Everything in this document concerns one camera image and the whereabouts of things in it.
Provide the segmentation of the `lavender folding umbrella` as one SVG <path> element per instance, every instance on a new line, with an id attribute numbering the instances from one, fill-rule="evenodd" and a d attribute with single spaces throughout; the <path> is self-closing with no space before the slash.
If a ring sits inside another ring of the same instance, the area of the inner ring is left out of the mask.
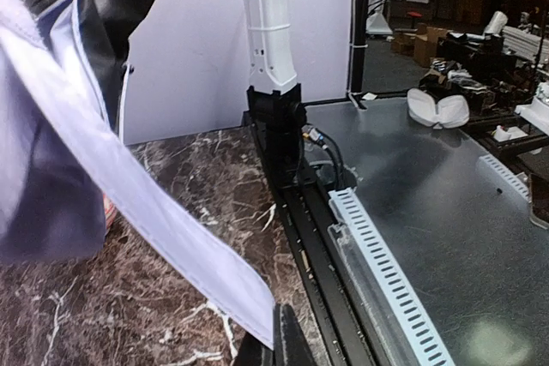
<path id="1" fill-rule="evenodd" d="M 163 190 L 114 133 L 106 95 L 127 38 L 154 0 L 57 0 L 34 15 L 1 0 L 1 260 L 98 253 L 104 200 L 209 301 L 267 347 L 275 300 L 259 274 Z"/>

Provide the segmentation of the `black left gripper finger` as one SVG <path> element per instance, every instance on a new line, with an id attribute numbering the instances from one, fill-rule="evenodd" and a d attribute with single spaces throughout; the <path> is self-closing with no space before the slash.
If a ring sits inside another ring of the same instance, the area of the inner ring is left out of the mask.
<path id="1" fill-rule="evenodd" d="M 295 312 L 289 304 L 274 309 L 274 365 L 317 366 Z"/>

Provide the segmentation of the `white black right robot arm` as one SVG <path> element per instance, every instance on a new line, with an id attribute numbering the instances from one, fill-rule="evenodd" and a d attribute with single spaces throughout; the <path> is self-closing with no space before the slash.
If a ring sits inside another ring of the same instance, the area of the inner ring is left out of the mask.
<path id="1" fill-rule="evenodd" d="M 274 183 L 299 183 L 306 110 L 293 64 L 289 0 L 244 0 L 250 51 L 247 99 Z"/>

